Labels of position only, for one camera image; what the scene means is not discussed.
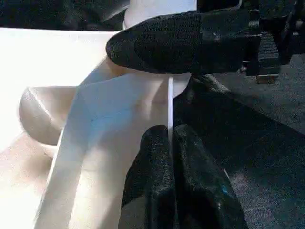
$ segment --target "white plastic object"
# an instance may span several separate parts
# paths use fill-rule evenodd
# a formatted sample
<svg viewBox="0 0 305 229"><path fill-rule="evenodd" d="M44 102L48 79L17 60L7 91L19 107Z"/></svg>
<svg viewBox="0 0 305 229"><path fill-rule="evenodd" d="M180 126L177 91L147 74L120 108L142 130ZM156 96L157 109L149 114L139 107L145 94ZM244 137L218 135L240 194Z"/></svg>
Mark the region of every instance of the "white plastic object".
<svg viewBox="0 0 305 229"><path fill-rule="evenodd" d="M197 0L130 0L123 27L132 27L148 18L159 15L194 11Z"/></svg>
<svg viewBox="0 0 305 229"><path fill-rule="evenodd" d="M35 229L115 229L125 176L144 132L172 125L171 77L130 73L81 86L74 98Z"/></svg>

